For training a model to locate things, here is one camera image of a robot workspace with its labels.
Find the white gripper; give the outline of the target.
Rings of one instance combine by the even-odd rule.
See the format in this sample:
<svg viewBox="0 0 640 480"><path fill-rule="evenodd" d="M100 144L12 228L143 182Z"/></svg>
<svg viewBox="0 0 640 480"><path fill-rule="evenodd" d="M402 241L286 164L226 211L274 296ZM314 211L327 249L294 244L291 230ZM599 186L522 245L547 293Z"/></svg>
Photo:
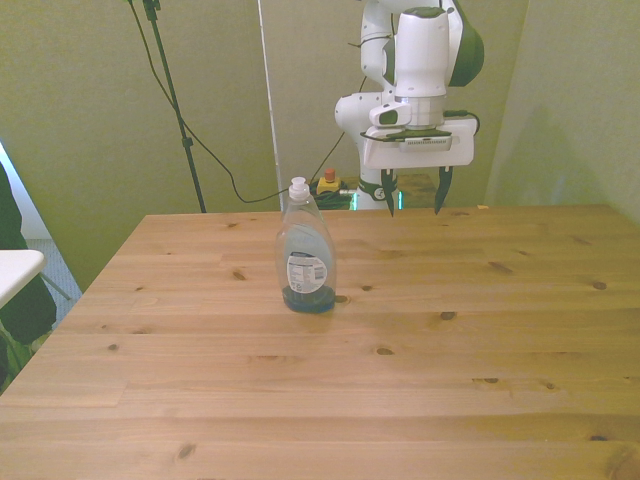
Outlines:
<svg viewBox="0 0 640 480"><path fill-rule="evenodd" d="M382 169L381 186L391 216L397 189L393 169L427 167L440 167L434 200L438 215L451 187L452 167L469 165L474 158L475 133L475 118L446 119L443 125L429 130L370 127L362 132L362 161L367 168Z"/></svg>

